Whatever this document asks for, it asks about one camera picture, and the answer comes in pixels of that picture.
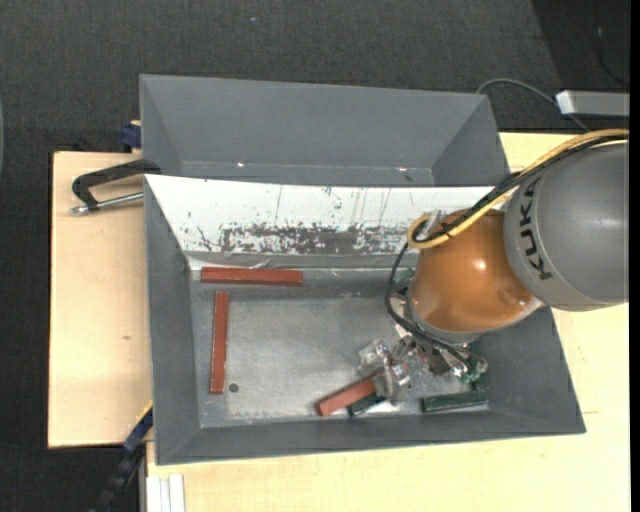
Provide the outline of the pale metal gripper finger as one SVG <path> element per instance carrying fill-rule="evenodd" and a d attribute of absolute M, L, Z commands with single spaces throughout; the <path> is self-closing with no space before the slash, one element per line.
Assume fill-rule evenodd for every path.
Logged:
<path fill-rule="evenodd" d="M 358 373 L 363 376 L 387 375 L 391 362 L 391 350 L 385 341 L 373 341 L 358 352 Z"/>
<path fill-rule="evenodd" d="M 410 387 L 411 376 L 405 363 L 386 365 L 374 375 L 376 393 L 392 402 L 405 400 Z"/>

